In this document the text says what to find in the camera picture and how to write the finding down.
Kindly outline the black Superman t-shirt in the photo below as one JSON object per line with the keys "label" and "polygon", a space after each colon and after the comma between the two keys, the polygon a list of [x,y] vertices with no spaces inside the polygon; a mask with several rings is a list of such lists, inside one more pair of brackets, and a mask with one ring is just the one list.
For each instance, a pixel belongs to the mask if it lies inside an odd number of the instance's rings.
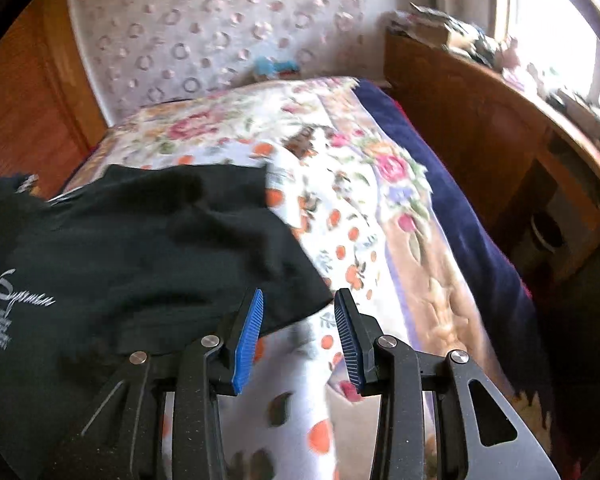
{"label": "black Superman t-shirt", "polygon": [[265,185],[262,167],[111,166],[46,202],[0,181],[0,478],[36,478],[122,360],[184,349],[248,290],[265,333],[330,303]]}

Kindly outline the orange fruit print sheet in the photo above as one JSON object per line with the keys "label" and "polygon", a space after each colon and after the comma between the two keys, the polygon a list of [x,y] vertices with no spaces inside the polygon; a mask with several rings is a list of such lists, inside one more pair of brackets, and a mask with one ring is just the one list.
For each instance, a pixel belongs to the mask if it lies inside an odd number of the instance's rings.
{"label": "orange fruit print sheet", "polygon": [[332,294],[406,336],[388,233],[414,240],[413,216],[430,189],[411,155],[388,141],[336,138],[301,154],[278,141],[186,144],[155,161],[175,212],[156,347],[202,337],[250,285],[264,319],[245,390],[220,403],[231,479],[338,479],[344,447],[336,404],[361,414],[355,471],[370,461],[376,406],[344,368]]}

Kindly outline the floral bedspread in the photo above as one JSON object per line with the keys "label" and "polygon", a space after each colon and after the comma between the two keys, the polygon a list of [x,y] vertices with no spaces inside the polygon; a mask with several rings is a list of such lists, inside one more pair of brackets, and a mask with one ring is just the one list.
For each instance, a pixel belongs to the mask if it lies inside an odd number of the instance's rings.
{"label": "floral bedspread", "polygon": [[[110,165],[265,166],[268,204],[331,289],[390,335],[443,356],[464,350],[541,440],[550,421],[517,392],[479,311],[487,290],[527,299],[513,266],[481,231],[464,195],[437,181],[419,136],[397,141],[391,99],[350,77],[252,84],[139,110],[112,127],[69,188]],[[232,479],[365,479],[379,402],[347,376],[332,308],[258,344],[246,391],[220,404]]]}

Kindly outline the wooden sideboard cabinet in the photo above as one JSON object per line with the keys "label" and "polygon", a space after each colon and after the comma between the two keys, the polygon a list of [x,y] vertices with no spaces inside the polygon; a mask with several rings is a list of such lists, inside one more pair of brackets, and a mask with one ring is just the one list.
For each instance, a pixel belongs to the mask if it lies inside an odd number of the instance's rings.
{"label": "wooden sideboard cabinet", "polygon": [[553,280],[600,246],[600,150],[567,117],[492,70],[392,32],[384,76],[505,255],[554,195],[580,232],[555,257]]}

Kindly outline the blue tissue box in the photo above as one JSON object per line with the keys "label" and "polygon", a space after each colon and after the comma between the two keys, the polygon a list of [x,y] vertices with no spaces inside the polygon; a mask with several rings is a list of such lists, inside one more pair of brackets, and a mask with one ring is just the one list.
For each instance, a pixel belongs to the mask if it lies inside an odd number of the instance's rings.
{"label": "blue tissue box", "polygon": [[273,61],[272,58],[257,58],[252,76],[255,81],[292,79],[300,75],[300,67],[294,61]]}

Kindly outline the pink figurine on sideboard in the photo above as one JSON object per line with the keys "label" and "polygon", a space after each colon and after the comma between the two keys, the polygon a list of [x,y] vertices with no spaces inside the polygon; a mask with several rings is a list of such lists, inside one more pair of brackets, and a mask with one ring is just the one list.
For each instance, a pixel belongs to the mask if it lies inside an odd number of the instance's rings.
{"label": "pink figurine on sideboard", "polygon": [[504,70],[516,70],[520,66],[520,57],[518,55],[519,41],[515,37],[509,37],[507,41],[500,44],[495,55],[496,69],[503,73]]}

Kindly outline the pile of papers and boxes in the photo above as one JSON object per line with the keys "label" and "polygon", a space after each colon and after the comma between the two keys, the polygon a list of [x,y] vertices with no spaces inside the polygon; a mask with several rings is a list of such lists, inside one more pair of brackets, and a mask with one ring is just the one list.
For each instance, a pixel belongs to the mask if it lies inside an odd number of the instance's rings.
{"label": "pile of papers and boxes", "polygon": [[411,3],[411,10],[388,14],[389,32],[405,36],[435,49],[457,53],[494,68],[498,43],[473,24],[436,9]]}

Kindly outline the wooden slatted wardrobe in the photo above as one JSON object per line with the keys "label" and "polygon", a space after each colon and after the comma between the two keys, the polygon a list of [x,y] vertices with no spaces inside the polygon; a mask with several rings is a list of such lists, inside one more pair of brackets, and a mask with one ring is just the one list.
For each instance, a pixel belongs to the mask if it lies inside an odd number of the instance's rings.
{"label": "wooden slatted wardrobe", "polygon": [[69,0],[32,0],[0,41],[0,177],[60,192],[107,126],[74,36]]}

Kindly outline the sheer curtain with circles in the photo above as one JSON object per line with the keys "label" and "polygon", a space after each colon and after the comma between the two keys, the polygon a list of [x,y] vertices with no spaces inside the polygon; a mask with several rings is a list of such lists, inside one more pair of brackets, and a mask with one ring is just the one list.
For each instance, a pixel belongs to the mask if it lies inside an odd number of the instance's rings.
{"label": "sheer curtain with circles", "polygon": [[108,124],[139,108],[247,82],[261,60],[305,77],[381,71],[396,0],[69,0]]}

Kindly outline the window with wooden frame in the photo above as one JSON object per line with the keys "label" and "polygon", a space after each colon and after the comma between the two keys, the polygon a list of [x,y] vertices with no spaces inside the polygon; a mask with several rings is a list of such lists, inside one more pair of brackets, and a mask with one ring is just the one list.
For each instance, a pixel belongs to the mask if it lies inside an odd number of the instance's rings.
{"label": "window with wooden frame", "polygon": [[546,98],[565,90],[600,108],[600,32],[577,0],[495,0],[498,46],[518,39],[520,66],[504,70],[515,88]]}

